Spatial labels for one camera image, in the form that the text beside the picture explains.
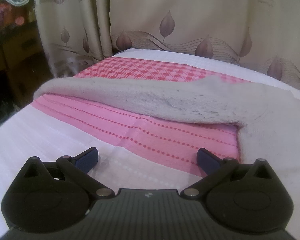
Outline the white soiled small garment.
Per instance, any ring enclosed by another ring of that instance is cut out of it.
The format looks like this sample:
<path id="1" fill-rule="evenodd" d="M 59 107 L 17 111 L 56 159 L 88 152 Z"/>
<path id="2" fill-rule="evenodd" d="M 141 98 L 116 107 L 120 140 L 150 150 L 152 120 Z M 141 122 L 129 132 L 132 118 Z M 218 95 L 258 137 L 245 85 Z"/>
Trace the white soiled small garment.
<path id="1" fill-rule="evenodd" d="M 274 162 L 285 187 L 300 190 L 300 100 L 261 83 L 227 83 L 216 76 L 192 82 L 66 77 L 35 93 L 96 101 L 165 120 L 235 124 L 244 160 Z"/>

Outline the pink checkered bed sheet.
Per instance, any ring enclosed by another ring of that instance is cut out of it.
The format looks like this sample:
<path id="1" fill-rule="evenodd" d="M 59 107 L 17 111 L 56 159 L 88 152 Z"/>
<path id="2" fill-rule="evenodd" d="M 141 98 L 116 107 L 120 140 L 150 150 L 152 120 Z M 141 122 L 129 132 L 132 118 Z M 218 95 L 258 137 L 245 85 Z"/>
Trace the pink checkered bed sheet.
<path id="1" fill-rule="evenodd" d="M 300 91 L 264 74 L 186 54 L 131 49 L 89 67 L 79 77 L 168 80 L 177 84 L 208 78 L 227 85 L 255 82 Z M 183 189 L 201 177 L 196 152 L 241 160 L 232 125 L 181 124 L 134 114 L 84 99 L 45 94 L 0 127 L 0 237 L 7 232 L 1 201 L 31 156 L 54 161 L 90 147 L 100 159 L 90 175 L 119 188 Z"/>

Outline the dark wooden cabinet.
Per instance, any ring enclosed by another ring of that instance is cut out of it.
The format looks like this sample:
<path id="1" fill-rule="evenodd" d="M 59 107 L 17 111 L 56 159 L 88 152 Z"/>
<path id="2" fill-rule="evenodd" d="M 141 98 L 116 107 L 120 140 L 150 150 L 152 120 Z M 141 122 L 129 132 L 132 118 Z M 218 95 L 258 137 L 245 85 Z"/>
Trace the dark wooden cabinet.
<path id="1" fill-rule="evenodd" d="M 0 31 L 0 123 L 31 103 L 51 78 L 36 22 Z"/>

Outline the beige leaf-print curtain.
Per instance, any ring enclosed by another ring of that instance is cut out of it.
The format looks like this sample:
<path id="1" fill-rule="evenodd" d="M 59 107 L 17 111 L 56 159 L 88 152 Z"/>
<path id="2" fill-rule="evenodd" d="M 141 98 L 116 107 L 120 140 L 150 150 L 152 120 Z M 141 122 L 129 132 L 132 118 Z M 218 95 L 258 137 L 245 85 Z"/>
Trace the beige leaf-print curtain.
<path id="1" fill-rule="evenodd" d="M 201 56 L 300 90 L 300 0 L 34 0 L 54 77 L 130 48 Z"/>

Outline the floral cloth with scalloped edge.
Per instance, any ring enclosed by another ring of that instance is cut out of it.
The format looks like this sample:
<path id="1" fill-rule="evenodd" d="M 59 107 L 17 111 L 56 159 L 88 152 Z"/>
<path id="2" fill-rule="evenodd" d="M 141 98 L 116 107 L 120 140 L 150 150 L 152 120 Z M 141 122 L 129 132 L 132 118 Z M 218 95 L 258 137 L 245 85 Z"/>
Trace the floral cloth with scalloped edge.
<path id="1" fill-rule="evenodd" d="M 0 31 L 34 21 L 34 0 L 0 0 Z"/>

